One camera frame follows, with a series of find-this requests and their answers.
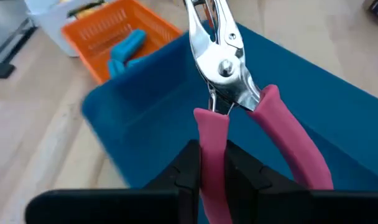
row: blue plastic bin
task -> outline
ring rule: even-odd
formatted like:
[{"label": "blue plastic bin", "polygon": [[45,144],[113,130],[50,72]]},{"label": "blue plastic bin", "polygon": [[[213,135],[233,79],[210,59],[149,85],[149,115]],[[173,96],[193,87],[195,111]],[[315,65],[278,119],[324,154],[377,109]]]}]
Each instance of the blue plastic bin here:
[{"label": "blue plastic bin", "polygon": [[[288,108],[324,155],[336,189],[378,190],[378,99],[240,26],[246,65],[261,87],[279,86]],[[132,187],[142,187],[198,139],[193,109],[208,90],[188,35],[97,87],[83,113]],[[230,114],[229,138],[292,178],[288,165],[243,110]]]}]

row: white container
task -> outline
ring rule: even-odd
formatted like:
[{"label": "white container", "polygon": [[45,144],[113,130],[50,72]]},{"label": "white container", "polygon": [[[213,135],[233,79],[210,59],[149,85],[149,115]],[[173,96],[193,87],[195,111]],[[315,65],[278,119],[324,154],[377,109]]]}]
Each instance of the white container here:
[{"label": "white container", "polygon": [[71,0],[54,4],[54,1],[51,0],[48,2],[51,3],[51,5],[46,6],[46,4],[43,4],[41,7],[37,7],[36,11],[32,11],[29,8],[29,16],[67,55],[77,57],[78,54],[70,47],[69,43],[62,35],[61,28],[75,20],[68,18],[70,11],[85,6],[93,1],[94,0]]}]

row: orange plastic basket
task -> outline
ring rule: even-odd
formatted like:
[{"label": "orange plastic basket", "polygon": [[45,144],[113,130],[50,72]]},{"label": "orange plastic basket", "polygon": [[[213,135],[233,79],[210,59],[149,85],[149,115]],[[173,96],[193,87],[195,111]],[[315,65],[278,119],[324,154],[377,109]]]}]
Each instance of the orange plastic basket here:
[{"label": "orange plastic basket", "polygon": [[136,0],[112,2],[66,25],[62,33],[101,84],[109,80],[107,61],[111,48],[134,29],[144,30],[146,40],[133,58],[155,52],[182,33]]}]

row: blue tray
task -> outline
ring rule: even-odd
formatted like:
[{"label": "blue tray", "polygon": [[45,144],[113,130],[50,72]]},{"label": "blue tray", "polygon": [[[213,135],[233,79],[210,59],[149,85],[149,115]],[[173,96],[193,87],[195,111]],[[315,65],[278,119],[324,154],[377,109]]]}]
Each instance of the blue tray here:
[{"label": "blue tray", "polygon": [[[240,26],[247,67],[261,87],[279,86],[288,108],[324,155],[336,189],[378,190],[378,99]],[[208,90],[188,35],[97,87],[83,113],[132,187],[154,178],[188,142],[198,139],[193,109]],[[288,165],[243,110],[230,114],[229,138],[292,178]]]}]

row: pliers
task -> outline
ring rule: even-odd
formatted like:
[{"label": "pliers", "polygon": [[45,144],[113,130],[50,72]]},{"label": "pliers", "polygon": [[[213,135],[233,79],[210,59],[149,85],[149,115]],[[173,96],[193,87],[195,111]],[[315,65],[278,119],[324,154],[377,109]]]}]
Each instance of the pliers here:
[{"label": "pliers", "polygon": [[[213,28],[214,41],[195,9],[201,3]],[[260,90],[252,81],[242,37],[227,2],[185,0],[185,4],[191,51],[210,92],[208,110],[194,110],[201,146],[200,194],[210,223],[232,223],[224,188],[224,154],[228,115],[235,107],[246,110],[267,133],[299,184],[309,189],[333,189],[323,156],[280,99],[277,86]]]}]

